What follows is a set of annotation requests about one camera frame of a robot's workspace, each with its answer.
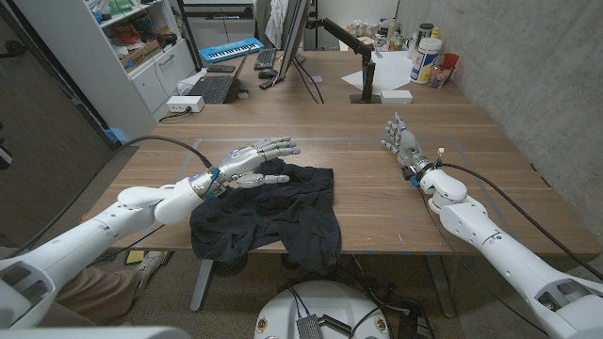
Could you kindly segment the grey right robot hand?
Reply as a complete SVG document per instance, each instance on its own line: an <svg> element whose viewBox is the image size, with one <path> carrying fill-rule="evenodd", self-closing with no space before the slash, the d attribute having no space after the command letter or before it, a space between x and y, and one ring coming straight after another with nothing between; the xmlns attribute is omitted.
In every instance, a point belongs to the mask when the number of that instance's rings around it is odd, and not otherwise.
<svg viewBox="0 0 603 339"><path fill-rule="evenodd" d="M381 144L402 164L402 174L406 181L420 181L433 169L432 162L423 153L415 135L407 129L398 112L395 113L393 121L387 122L385 131L389 140L382 139Z"/></svg>

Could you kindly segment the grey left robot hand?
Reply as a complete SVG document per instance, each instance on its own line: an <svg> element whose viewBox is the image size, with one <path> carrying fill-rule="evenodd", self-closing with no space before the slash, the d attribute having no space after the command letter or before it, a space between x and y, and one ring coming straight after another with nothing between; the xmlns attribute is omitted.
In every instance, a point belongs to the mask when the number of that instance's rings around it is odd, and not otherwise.
<svg viewBox="0 0 603 339"><path fill-rule="evenodd" d="M225 186L235 181L241 188L253 188L266 184L280 184L289 181L284 174L269 175L256 173L261 164L277 157L299 154L291 137L273 137L245 145L225 155L206 174L189 179L192 189L206 200L211 194L219 195Z"/></svg>

